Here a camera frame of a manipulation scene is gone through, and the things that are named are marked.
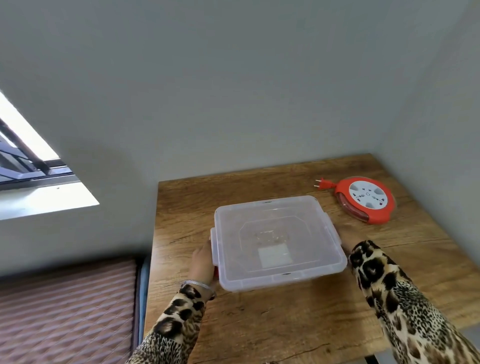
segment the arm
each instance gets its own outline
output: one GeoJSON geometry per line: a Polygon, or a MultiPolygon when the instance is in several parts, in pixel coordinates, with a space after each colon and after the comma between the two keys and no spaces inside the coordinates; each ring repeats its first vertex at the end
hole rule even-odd
{"type": "MultiPolygon", "coordinates": [[[[210,285],[213,279],[210,242],[193,253],[188,279],[210,285]]],[[[212,292],[201,286],[185,285],[135,349],[127,364],[186,364],[197,342],[205,305],[212,292]]]]}
{"type": "Polygon", "coordinates": [[[425,298],[405,272],[374,242],[360,240],[363,241],[353,247],[348,261],[392,345],[395,360],[399,364],[480,363],[475,347],[425,298]]]}

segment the wooden table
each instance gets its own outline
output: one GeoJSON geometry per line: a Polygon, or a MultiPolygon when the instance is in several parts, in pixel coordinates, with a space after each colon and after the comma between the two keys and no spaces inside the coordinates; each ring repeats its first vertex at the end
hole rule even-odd
{"type": "MultiPolygon", "coordinates": [[[[192,251],[208,239],[222,205],[315,196],[333,222],[365,231],[459,328],[480,322],[480,272],[372,155],[161,182],[145,332],[185,279],[192,251]],[[345,214],[314,181],[366,176],[387,185],[398,209],[382,226],[345,214]]],[[[190,363],[342,363],[388,347],[348,270],[312,281],[231,293],[218,286],[190,363]]]]}

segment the silver bangle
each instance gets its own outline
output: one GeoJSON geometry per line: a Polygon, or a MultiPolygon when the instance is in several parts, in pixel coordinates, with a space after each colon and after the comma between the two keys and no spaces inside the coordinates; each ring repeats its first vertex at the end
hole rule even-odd
{"type": "Polygon", "coordinates": [[[216,297],[216,292],[215,292],[215,290],[214,290],[212,287],[210,287],[208,284],[199,282],[199,281],[197,281],[197,280],[188,279],[188,280],[184,280],[184,281],[182,282],[182,284],[180,285],[180,288],[182,288],[182,287],[185,286],[186,284],[194,284],[194,285],[196,285],[196,286],[200,286],[200,287],[202,287],[202,288],[205,288],[206,290],[211,291],[211,292],[212,292],[212,298],[211,298],[211,300],[216,297]]]}

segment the window sill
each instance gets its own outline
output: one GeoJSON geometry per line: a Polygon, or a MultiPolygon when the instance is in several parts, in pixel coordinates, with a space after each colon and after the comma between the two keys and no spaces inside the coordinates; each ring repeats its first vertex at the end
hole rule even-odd
{"type": "Polygon", "coordinates": [[[0,220],[98,205],[81,182],[0,192],[0,220]]]}

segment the container lid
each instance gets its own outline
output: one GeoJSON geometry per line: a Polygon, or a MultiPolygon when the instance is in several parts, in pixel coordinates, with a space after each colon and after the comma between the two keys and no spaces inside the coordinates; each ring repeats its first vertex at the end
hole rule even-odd
{"type": "Polygon", "coordinates": [[[311,279],[347,266],[340,238],[312,196],[219,207],[211,237],[220,284],[228,291],[311,279]]]}

